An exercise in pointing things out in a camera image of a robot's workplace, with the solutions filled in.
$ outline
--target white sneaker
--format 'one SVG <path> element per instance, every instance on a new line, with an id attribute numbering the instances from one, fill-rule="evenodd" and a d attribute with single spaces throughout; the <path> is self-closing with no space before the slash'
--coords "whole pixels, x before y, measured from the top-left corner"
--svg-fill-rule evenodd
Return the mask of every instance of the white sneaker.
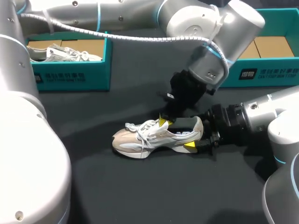
<path id="1" fill-rule="evenodd" d="M 158 147 L 169 147 L 180 153 L 196 153 L 194 141 L 200 140 L 203 124 L 199 117 L 178 118 L 174 123 L 159 118 L 141 125 L 126 123 L 113 136 L 113 148 L 128 157 L 144 159 Z"/>
<path id="2" fill-rule="evenodd" d="M 76 51 L 71 48 L 63 48 L 52 44 L 47 49 L 35 49 L 27 46 L 31 62 L 82 62 L 102 61 L 102 58 L 91 55 L 87 51 Z"/>

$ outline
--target white robotic arm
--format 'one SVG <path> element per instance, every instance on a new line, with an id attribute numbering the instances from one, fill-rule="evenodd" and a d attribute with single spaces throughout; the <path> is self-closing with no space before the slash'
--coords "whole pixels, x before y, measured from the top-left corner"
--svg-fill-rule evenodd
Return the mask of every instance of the white robotic arm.
<path id="1" fill-rule="evenodd" d="M 172 79 L 171 99 L 176 103 L 166 107 L 166 115 L 175 117 L 205 92 L 218 89 L 265 23 L 239 0 L 224 8 L 197 0 L 2 0 L 0 15 L 0 55 L 6 56 L 0 61 L 0 131 L 4 133 L 0 148 L 5 149 L 0 151 L 0 168 L 6 171 L 0 171 L 1 181 L 6 182 L 0 192 L 16 192 L 0 194 L 5 198 L 0 200 L 0 224 L 64 224 L 68 216 L 70 160 L 46 121 L 24 37 L 68 30 L 131 41 L 198 41 L 188 71 Z M 98 33 L 142 28 L 161 28 L 167 38 Z M 181 88 L 182 83 L 193 86 Z M 45 156 L 47 162 L 40 162 Z M 22 166 L 12 166 L 10 161 Z M 20 176 L 22 183 L 17 185 Z M 32 206 L 29 198 L 39 200 Z"/>

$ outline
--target black table surface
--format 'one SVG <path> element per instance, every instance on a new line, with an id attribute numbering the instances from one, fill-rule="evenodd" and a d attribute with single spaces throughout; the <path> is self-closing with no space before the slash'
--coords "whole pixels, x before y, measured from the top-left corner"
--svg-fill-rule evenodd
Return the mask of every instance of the black table surface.
<path id="1" fill-rule="evenodd" d="M 295 7 L 298 1 L 248 2 L 260 8 Z M 159 30 L 117 34 L 163 36 Z M 115 42 L 110 92 L 41 94 L 49 121 L 71 158 L 69 223 L 267 223 L 261 195 L 275 171 L 267 140 L 253 140 L 248 147 L 223 146 L 213 156 L 159 150 L 145 160 L 132 160 L 112 152 L 111 136 L 126 122 L 156 118 L 165 105 L 156 92 L 169 89 L 173 72 L 184 68 L 189 55 L 171 43 Z M 220 89 L 213 97 L 205 95 L 199 110 L 280 89 Z"/>

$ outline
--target cardboard box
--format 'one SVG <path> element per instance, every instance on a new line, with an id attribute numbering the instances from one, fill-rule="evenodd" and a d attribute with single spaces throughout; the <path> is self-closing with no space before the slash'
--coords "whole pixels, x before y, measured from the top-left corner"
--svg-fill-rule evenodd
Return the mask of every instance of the cardboard box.
<path id="1" fill-rule="evenodd" d="M 299 10 L 258 9 L 266 24 L 221 87 L 299 84 Z"/>
<path id="2" fill-rule="evenodd" d="M 53 43 L 97 55 L 102 61 L 32 62 L 38 90 L 108 91 L 110 89 L 112 54 L 110 40 L 73 32 L 38 35 L 27 40 L 27 45 L 38 49 L 46 49 Z"/>

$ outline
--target white shoelace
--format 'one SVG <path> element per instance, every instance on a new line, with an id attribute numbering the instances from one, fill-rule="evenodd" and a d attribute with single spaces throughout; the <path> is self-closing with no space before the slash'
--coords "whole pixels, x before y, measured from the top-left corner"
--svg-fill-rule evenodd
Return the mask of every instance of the white shoelace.
<path id="1" fill-rule="evenodd" d="M 134 133 L 136 132 L 137 139 L 142 143 L 140 158 L 142 158 L 144 145 L 146 144 L 147 146 L 150 146 L 149 140 L 153 140 L 156 138 L 155 136 L 149 137 L 148 134 L 145 134 L 145 132 L 153 127 L 157 122 L 159 122 L 159 120 L 147 120 L 139 126 L 130 123 L 125 124 L 126 129 Z"/>
<path id="2" fill-rule="evenodd" d="M 87 51 L 77 51 L 71 48 L 65 48 L 69 56 L 66 59 L 73 59 L 74 61 L 89 61 L 89 53 Z"/>

